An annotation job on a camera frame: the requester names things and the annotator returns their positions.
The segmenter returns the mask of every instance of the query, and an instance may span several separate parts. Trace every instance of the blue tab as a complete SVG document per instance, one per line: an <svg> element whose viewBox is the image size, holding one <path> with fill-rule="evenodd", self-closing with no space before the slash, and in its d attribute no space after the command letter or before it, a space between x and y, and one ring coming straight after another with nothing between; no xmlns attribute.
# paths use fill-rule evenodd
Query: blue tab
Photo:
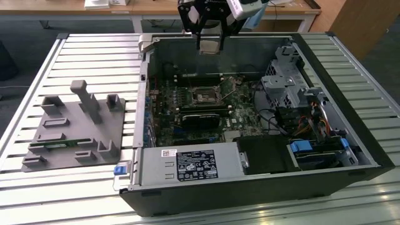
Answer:
<svg viewBox="0 0 400 225"><path fill-rule="evenodd" d="M125 175L126 174L126 167L125 166L115 166L113 168L113 175L118 176L118 175Z"/></svg>
<svg viewBox="0 0 400 225"><path fill-rule="evenodd" d="M298 149L297 149L297 146L294 143L289 144L289 148L291 149L291 152L297 152Z"/></svg>
<svg viewBox="0 0 400 225"><path fill-rule="evenodd" d="M293 141L293 143L289 145L291 148L291 152L297 151L311 151L311 146L309 141Z"/></svg>
<svg viewBox="0 0 400 225"><path fill-rule="evenodd" d="M347 142L347 140L345 138L341 138L339 142L341 142L343 148L347 148L350 146L349 142Z"/></svg>

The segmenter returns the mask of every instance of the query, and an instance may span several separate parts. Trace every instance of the floor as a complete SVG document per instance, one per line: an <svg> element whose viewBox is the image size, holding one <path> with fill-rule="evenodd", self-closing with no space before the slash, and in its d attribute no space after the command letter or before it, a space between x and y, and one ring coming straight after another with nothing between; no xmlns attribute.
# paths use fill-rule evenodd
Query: floor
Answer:
<svg viewBox="0 0 400 225"><path fill-rule="evenodd" d="M179 32L178 21L142 22L143 32ZM18 75L0 82L0 87L26 86L34 78L58 33L129 33L129 21L50 21L49 29L39 23L0 21L0 40L18 66ZM397 103L400 103L400 17L374 49L361 62ZM0 88L0 136L19 105L26 87Z"/></svg>

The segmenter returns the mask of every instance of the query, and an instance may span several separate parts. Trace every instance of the metal table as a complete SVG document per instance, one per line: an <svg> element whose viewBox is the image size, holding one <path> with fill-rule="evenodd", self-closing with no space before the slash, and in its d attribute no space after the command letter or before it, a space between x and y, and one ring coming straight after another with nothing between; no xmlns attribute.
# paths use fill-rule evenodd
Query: metal table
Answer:
<svg viewBox="0 0 400 225"><path fill-rule="evenodd" d="M335 37L303 34L338 88L391 161L400 165L400 108ZM0 140L1 224L381 224L400 220L400 167L329 197L139 217L113 190L111 165L22 173L21 160L39 123L45 95L75 101L70 81L85 79L95 99L126 99L121 161L131 157L138 34L70 34L55 40ZM310 80L317 78L307 71Z"/></svg>

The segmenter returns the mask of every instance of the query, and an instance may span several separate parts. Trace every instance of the desk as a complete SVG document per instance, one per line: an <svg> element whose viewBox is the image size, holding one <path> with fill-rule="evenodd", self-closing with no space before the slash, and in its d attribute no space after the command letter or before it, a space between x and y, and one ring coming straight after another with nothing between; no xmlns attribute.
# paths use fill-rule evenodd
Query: desk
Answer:
<svg viewBox="0 0 400 225"><path fill-rule="evenodd" d="M303 0L267 7L262 20L301 20L298 32L307 32L319 14ZM135 33L142 33L141 20L179 20L177 0L130 0L126 6L85 10L83 0L0 0L0 20L130 20Z"/></svg>
<svg viewBox="0 0 400 225"><path fill-rule="evenodd" d="M319 14L319 9L311 9L303 0L281 4L275 8L266 7L262 20L301 20L297 32L307 32L313 19ZM131 9L131 23L134 32L142 33L141 20L179 20L175 0L135 0Z"/></svg>

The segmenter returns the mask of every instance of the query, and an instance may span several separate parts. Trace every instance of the white object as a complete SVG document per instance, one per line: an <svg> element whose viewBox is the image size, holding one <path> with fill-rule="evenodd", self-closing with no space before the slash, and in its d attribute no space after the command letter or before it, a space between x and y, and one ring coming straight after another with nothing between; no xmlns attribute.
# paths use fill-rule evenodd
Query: white object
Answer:
<svg viewBox="0 0 400 225"><path fill-rule="evenodd" d="M289 3L293 2L293 0L270 0L267 2L267 6L275 6L278 4Z"/></svg>
<svg viewBox="0 0 400 225"><path fill-rule="evenodd" d="M129 3L129 0L109 0L110 5L125 6Z"/></svg>
<svg viewBox="0 0 400 225"><path fill-rule="evenodd" d="M251 17L262 8L261 0L242 4L239 0L227 0L229 9L235 20Z"/></svg>
<svg viewBox="0 0 400 225"><path fill-rule="evenodd" d="M109 8L107 0L85 0L85 10Z"/></svg>

